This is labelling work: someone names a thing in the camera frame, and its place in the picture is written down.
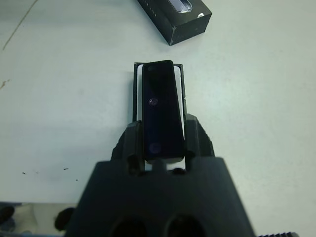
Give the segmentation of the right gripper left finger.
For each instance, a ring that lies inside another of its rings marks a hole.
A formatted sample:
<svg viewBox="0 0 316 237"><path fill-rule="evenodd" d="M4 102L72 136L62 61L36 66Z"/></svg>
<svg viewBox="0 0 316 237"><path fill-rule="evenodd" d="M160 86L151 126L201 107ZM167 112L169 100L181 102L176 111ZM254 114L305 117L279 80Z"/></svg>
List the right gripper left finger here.
<svg viewBox="0 0 316 237"><path fill-rule="evenodd" d="M111 160L125 159L142 163L142 123L134 121L128 124L127 128L120 136L116 146L113 148Z"/></svg>

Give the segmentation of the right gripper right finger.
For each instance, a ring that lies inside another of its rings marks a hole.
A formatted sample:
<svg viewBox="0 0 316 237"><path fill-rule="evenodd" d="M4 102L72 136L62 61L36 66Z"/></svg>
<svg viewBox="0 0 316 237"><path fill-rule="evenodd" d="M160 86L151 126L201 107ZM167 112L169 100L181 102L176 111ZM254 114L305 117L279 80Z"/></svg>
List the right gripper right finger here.
<svg viewBox="0 0 316 237"><path fill-rule="evenodd" d="M185 143L185 158L214 156L212 141L198 118L191 114L185 114Z"/></svg>

